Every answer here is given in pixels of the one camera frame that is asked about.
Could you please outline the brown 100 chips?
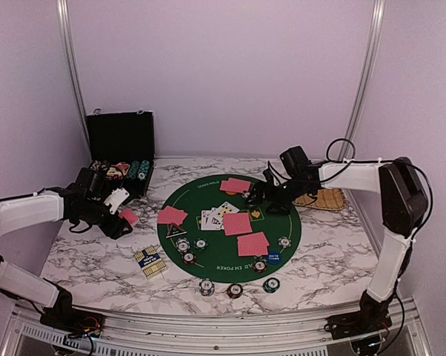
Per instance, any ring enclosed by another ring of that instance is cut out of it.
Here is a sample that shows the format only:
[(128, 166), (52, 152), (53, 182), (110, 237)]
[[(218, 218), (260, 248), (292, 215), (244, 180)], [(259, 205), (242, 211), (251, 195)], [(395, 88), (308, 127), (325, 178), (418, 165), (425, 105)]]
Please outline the brown 100 chips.
[(193, 265), (196, 262), (196, 255), (189, 251), (182, 255), (182, 260), (185, 265)]

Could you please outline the king of diamonds card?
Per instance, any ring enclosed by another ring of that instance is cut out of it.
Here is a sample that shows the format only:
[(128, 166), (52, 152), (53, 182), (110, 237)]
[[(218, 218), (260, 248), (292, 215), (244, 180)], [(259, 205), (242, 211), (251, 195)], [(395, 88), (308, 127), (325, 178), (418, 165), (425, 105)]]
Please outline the king of diamonds card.
[(211, 214), (212, 214), (211, 210), (202, 210), (202, 213), (201, 213), (201, 230), (202, 231), (213, 230), (213, 224), (212, 224), (211, 218), (210, 218)]

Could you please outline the red card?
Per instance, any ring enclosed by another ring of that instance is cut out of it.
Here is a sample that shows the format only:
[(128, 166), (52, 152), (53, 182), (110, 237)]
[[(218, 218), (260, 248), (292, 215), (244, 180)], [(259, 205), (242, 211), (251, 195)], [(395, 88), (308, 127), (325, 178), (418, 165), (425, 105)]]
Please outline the red card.
[(267, 255), (267, 247), (265, 243), (238, 242), (239, 257), (260, 257)]

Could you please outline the blue texas holdem card box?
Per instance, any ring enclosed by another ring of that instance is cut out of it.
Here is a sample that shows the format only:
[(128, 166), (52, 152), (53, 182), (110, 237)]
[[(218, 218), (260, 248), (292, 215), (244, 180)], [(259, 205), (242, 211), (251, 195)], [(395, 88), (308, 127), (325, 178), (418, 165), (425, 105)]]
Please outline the blue texas holdem card box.
[(148, 280), (167, 270), (163, 259), (153, 246), (135, 252), (134, 257)]

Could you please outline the blue tan chips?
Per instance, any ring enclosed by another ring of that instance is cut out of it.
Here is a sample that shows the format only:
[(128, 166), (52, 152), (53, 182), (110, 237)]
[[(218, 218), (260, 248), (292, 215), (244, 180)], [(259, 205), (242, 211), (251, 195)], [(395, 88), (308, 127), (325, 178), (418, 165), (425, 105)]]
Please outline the blue tan chips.
[(180, 238), (176, 241), (176, 248), (179, 253), (184, 254), (190, 250), (191, 244), (187, 238)]

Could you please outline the blue small blind button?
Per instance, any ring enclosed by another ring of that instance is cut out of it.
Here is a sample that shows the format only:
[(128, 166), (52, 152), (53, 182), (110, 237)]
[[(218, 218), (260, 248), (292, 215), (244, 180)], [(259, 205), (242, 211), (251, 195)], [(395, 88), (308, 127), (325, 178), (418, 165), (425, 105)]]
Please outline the blue small blind button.
[(282, 262), (282, 256), (277, 251), (269, 251), (268, 255), (266, 256), (266, 261), (268, 264), (278, 265)]

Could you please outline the teal 50 chip stack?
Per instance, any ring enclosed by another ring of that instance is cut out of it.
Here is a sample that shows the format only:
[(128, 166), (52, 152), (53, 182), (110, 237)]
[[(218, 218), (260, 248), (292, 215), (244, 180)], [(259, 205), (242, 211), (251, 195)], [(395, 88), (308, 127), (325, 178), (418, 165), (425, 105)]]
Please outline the teal 50 chip stack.
[(263, 282), (262, 288), (268, 294), (273, 294), (280, 288), (280, 281), (275, 277), (270, 277)]

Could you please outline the red card being dealt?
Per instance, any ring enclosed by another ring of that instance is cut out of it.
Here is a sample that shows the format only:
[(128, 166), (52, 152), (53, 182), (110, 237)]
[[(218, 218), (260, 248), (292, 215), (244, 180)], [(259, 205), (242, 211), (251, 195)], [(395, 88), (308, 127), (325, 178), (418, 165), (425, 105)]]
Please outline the red card being dealt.
[(237, 239), (238, 242), (251, 242), (251, 243), (265, 243), (266, 245), (270, 245), (269, 241), (266, 238), (264, 232), (257, 232), (253, 234), (246, 234), (239, 236)]

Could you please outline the brown 100 chip stack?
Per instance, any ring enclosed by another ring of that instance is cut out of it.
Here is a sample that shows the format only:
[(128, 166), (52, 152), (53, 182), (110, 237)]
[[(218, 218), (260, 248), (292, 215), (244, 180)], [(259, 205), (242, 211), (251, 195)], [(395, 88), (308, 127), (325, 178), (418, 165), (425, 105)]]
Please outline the brown 100 chip stack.
[(227, 288), (227, 296), (231, 299), (237, 299), (243, 294), (242, 285), (239, 283), (232, 283)]

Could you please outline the blue tan 10 chip stack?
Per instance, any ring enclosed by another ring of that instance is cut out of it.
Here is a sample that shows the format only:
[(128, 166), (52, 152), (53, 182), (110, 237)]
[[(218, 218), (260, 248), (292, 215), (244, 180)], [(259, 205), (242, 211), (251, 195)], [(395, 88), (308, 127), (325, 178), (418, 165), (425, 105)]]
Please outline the blue tan 10 chip stack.
[(211, 296), (215, 291), (214, 282), (208, 278), (204, 278), (199, 283), (199, 292), (202, 296)]

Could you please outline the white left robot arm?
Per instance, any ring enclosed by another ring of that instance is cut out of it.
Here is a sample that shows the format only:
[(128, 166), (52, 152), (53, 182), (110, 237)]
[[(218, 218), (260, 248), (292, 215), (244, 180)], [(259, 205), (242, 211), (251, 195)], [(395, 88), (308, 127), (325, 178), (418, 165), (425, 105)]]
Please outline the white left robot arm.
[[(69, 221), (74, 234), (80, 223), (86, 223), (88, 228), (97, 226), (105, 236), (117, 240), (133, 230), (118, 213), (129, 196), (121, 186), (111, 188), (104, 172), (82, 168), (76, 181), (66, 188), (44, 188), (1, 198), (0, 238), (36, 225)], [(1, 255), (0, 292), (41, 306), (41, 322), (48, 326), (72, 330), (87, 319), (73, 308), (73, 297), (67, 289), (7, 262)]]

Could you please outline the teal 50 chip row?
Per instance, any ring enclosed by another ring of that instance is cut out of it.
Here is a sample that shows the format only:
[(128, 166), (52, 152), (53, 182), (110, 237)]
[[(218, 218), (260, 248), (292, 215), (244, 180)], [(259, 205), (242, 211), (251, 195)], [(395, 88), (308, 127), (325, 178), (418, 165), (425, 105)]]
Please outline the teal 50 chip row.
[(147, 160), (141, 161), (136, 173), (136, 178), (140, 181), (146, 180), (149, 170), (150, 170), (150, 162)]

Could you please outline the blue white chip mat edge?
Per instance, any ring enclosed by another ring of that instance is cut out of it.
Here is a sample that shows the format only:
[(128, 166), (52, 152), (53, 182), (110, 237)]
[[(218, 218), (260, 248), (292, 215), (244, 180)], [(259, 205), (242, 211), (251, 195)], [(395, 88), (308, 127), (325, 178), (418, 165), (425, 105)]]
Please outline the blue white chip mat edge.
[(278, 244), (281, 248), (289, 248), (292, 245), (291, 239), (287, 237), (280, 237), (278, 239)]

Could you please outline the red backed card deck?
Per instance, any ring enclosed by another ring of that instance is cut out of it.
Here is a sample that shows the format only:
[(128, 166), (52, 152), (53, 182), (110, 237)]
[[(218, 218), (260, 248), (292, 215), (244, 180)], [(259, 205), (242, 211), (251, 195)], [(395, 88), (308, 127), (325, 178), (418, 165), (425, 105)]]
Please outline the red backed card deck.
[(120, 212), (119, 217), (125, 219), (131, 226), (134, 226), (139, 221), (139, 217), (128, 208)]

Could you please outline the teal 50 chips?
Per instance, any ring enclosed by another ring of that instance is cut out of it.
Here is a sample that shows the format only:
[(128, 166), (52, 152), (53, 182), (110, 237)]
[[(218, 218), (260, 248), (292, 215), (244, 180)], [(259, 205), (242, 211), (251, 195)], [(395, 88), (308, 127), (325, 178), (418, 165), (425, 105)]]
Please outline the teal 50 chips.
[(205, 250), (208, 246), (206, 239), (200, 238), (194, 241), (195, 249), (202, 251)]

